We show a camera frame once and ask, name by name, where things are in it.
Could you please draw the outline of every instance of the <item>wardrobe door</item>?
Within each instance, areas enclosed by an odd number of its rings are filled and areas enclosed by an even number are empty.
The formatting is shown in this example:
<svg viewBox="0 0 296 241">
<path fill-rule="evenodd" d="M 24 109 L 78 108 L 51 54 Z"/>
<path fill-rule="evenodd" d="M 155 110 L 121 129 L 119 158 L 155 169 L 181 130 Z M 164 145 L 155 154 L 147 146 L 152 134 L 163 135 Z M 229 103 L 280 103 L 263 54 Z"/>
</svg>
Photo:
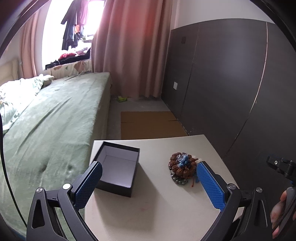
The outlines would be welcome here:
<svg viewBox="0 0 296 241">
<path fill-rule="evenodd" d="M 268 23 L 266 68 L 250 118 L 224 158 L 240 188 L 261 187 L 270 208 L 291 182 L 266 165 L 270 154 L 296 161 L 296 53 Z"/>
<path fill-rule="evenodd" d="M 173 29 L 170 35 L 162 100 L 177 118 L 181 114 L 190 78 L 197 31 L 198 23 Z"/>
<path fill-rule="evenodd" d="M 204 134 L 221 157 L 249 116 L 263 72 L 266 42 L 266 22 L 199 23 L 181 123 L 189 135 Z"/>
</svg>

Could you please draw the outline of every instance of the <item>white table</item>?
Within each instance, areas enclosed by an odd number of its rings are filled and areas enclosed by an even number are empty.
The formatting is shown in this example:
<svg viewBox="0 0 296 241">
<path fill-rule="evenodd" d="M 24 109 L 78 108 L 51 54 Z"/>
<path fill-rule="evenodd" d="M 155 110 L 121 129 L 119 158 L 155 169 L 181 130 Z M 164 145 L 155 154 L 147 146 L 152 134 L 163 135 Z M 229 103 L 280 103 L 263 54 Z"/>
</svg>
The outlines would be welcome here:
<svg viewBox="0 0 296 241">
<path fill-rule="evenodd" d="M 94 142 L 91 161 L 102 142 Z M 140 148 L 140 157 L 131 198 L 95 189 L 85 207 L 85 221 L 99 241 L 193 241 L 204 236 L 220 211 L 201 183 L 173 182 L 168 169 L 173 153 L 202 158 L 227 183 L 236 184 L 204 135 L 108 142 Z"/>
</svg>

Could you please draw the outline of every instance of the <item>screw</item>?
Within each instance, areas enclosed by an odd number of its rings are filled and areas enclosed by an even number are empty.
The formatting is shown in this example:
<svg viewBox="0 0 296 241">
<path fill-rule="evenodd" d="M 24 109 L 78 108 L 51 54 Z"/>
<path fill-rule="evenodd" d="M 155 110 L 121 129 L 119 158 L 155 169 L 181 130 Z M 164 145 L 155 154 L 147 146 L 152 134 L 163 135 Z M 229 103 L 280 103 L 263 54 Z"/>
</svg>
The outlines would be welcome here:
<svg viewBox="0 0 296 241">
<path fill-rule="evenodd" d="M 71 187 L 71 184 L 69 184 L 69 183 L 66 183 L 63 185 L 63 189 L 65 189 L 65 190 L 69 189 L 70 187 Z"/>
<path fill-rule="evenodd" d="M 236 186 L 233 183 L 228 184 L 229 189 L 234 190 Z"/>
<path fill-rule="evenodd" d="M 39 188 L 36 189 L 36 192 L 37 193 L 40 193 L 40 192 L 42 192 L 42 190 L 43 190 L 43 188 L 42 187 L 39 187 Z"/>
<path fill-rule="evenodd" d="M 262 188 L 256 188 L 256 191 L 259 192 L 259 193 L 263 192 Z"/>
</svg>

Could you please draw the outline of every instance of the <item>open box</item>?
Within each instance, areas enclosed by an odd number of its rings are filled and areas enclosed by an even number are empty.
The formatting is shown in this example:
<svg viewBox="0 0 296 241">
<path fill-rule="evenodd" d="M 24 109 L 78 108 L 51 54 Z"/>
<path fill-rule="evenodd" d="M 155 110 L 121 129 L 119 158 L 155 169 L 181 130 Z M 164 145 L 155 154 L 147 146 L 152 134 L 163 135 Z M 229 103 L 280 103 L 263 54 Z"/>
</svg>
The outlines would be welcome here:
<svg viewBox="0 0 296 241">
<path fill-rule="evenodd" d="M 139 153 L 139 148 L 103 142 L 94 158 L 103 166 L 96 188 L 131 197 Z"/>
</svg>

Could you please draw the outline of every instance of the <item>wall socket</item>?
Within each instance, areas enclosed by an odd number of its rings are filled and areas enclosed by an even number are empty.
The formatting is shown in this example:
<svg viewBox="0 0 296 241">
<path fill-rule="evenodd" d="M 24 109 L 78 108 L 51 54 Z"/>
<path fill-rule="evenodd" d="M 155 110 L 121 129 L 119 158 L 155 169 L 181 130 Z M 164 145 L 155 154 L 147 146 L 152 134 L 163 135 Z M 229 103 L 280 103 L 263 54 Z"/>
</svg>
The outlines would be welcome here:
<svg viewBox="0 0 296 241">
<path fill-rule="evenodd" d="M 177 90 L 177 86 L 178 86 L 178 83 L 177 83 L 177 82 L 174 82 L 174 86 L 173 86 L 173 88 L 174 88 L 175 90 Z"/>
</svg>

